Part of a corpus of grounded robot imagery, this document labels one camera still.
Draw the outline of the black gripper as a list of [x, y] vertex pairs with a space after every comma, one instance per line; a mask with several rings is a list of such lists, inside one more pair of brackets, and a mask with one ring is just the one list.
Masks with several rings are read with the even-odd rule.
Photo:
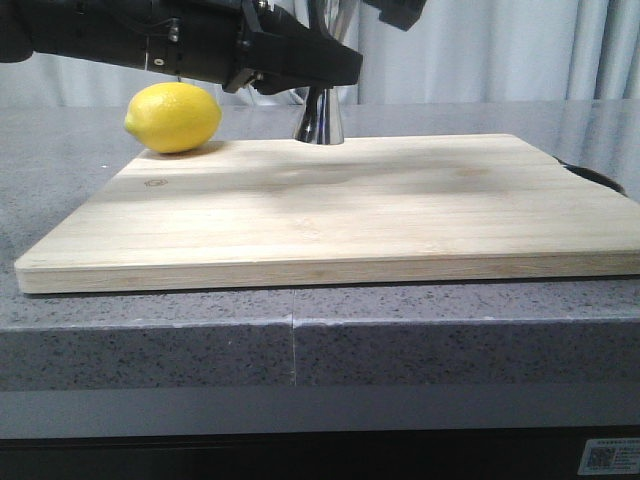
[[152, 1], [145, 68], [233, 93], [261, 77], [247, 55], [264, 12], [263, 1]]
[[[426, 0], [364, 0], [378, 20], [401, 31], [420, 19]], [[242, 80], [273, 95], [301, 87], [333, 88], [357, 83], [363, 57], [329, 31], [325, 1], [307, 3], [308, 23], [265, 1], [244, 1]]]

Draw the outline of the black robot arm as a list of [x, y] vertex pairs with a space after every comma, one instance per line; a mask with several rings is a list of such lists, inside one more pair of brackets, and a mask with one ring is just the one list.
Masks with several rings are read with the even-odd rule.
[[263, 95], [357, 83], [358, 52], [265, 1], [4, 1], [1, 60], [52, 54]]

